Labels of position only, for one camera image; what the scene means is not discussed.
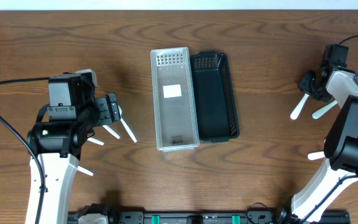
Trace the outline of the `white plastic fork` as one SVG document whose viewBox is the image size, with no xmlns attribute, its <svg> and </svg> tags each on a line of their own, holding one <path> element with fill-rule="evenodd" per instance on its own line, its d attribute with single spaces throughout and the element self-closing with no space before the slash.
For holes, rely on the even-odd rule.
<svg viewBox="0 0 358 224">
<path fill-rule="evenodd" d="M 294 110 L 290 114 L 290 118 L 292 120 L 296 120 L 299 117 L 308 98 L 309 98 L 309 94 L 305 93 L 302 99 L 299 101 L 299 103 L 295 106 Z"/>
<path fill-rule="evenodd" d="M 324 114 L 326 114 L 331 108 L 333 108 L 334 106 L 337 105 L 337 101 L 334 100 L 332 102 L 330 102 L 329 104 L 325 105 L 324 107 L 316 110 L 313 114 L 312 114 L 312 118 L 313 119 L 319 119 L 320 117 L 322 117 Z"/>
</svg>

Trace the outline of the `dark green plastic basket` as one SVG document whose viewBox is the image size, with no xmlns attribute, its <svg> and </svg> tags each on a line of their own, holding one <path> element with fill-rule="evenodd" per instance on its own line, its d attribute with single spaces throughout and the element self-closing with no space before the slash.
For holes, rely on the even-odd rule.
<svg viewBox="0 0 358 224">
<path fill-rule="evenodd" d="M 190 57 L 200 140 L 226 142 L 240 127 L 227 55 L 203 51 Z"/>
</svg>

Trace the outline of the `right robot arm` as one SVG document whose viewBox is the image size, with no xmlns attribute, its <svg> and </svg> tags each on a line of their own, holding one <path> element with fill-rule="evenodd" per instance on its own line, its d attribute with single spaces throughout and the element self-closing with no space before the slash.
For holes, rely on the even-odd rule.
<svg viewBox="0 0 358 224">
<path fill-rule="evenodd" d="M 341 110 L 324 142 L 324 159 L 308 184 L 291 198 L 294 223 L 318 222 L 348 186 L 358 181 L 358 74 L 333 70 L 326 84 Z"/>
</svg>

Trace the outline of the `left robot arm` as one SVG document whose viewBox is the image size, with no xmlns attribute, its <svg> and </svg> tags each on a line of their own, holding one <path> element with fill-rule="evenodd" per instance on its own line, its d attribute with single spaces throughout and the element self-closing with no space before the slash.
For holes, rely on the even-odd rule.
<svg viewBox="0 0 358 224">
<path fill-rule="evenodd" d="M 26 223 L 66 223 L 81 147 L 97 126 L 119 121 L 115 94 L 97 98 L 91 69 L 64 73 L 48 81 L 50 103 L 37 115 L 27 142 L 31 187 Z"/>
</svg>

